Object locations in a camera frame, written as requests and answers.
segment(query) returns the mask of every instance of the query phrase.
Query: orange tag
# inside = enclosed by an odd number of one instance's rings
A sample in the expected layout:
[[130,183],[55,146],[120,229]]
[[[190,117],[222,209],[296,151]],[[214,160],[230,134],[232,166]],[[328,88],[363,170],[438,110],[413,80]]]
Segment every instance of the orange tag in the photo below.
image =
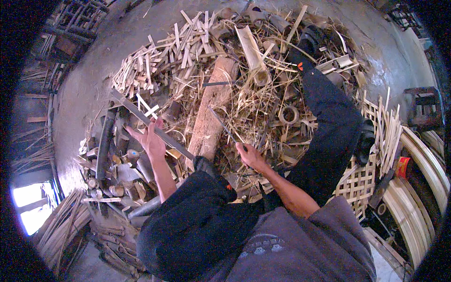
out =
[[401,176],[406,179],[405,172],[407,170],[407,163],[409,162],[409,157],[400,157],[398,165],[396,166],[396,176]]

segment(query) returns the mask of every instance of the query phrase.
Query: forearm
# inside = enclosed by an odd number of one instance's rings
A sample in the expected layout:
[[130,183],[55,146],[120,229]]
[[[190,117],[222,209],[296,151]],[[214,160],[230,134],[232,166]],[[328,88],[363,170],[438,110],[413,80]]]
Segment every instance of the forearm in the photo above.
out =
[[319,209],[318,204],[299,187],[281,177],[270,166],[262,174],[272,184],[285,207],[294,214],[308,218]]
[[161,202],[166,201],[176,190],[175,181],[172,179],[172,174],[166,164],[165,158],[152,159],[149,156],[152,164],[155,182],[158,186],[158,194],[160,194]]

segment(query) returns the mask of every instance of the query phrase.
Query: right hand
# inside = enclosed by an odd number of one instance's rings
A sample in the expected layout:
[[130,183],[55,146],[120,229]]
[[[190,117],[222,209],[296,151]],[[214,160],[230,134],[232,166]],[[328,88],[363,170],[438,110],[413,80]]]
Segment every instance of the right hand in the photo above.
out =
[[243,162],[255,169],[256,172],[261,173],[268,166],[265,159],[260,155],[260,152],[249,144],[236,143],[235,144],[238,153],[241,155]]
[[150,161],[164,159],[166,154],[166,144],[164,141],[155,133],[155,126],[158,128],[163,127],[163,120],[158,118],[155,122],[151,122],[149,127],[146,128],[144,134],[133,130],[130,126],[127,126],[127,131],[130,135],[135,138],[146,150]]

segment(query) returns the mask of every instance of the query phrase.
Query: concrete floor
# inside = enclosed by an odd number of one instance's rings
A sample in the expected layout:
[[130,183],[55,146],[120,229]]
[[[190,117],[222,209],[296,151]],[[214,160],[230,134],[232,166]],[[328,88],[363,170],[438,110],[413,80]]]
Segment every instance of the concrete floor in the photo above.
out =
[[[310,7],[308,11],[332,18],[338,18],[350,30],[358,46],[364,46],[373,70],[367,74],[368,98],[376,101],[378,95],[385,97],[391,87],[390,107],[401,105],[401,118],[405,121],[408,103],[402,96],[405,88],[433,86],[433,74],[413,33],[388,23],[380,12],[366,1],[310,0],[303,1]],[[78,154],[79,142],[85,138],[88,124],[97,112],[106,105],[111,90],[108,75],[114,76],[121,61],[140,46],[148,43],[147,36],[154,40],[166,37],[175,22],[184,24],[180,14],[183,9],[193,16],[198,10],[218,10],[232,7],[241,11],[244,0],[165,0],[150,8],[147,0],[125,15],[119,22],[124,0],[115,2],[110,13],[98,30],[98,38],[89,48],[80,63],[69,73],[55,101],[55,153],[58,174],[63,191],[67,195],[75,187],[82,187],[79,167],[73,161]],[[262,8],[299,9],[299,1],[262,1],[256,3]]]

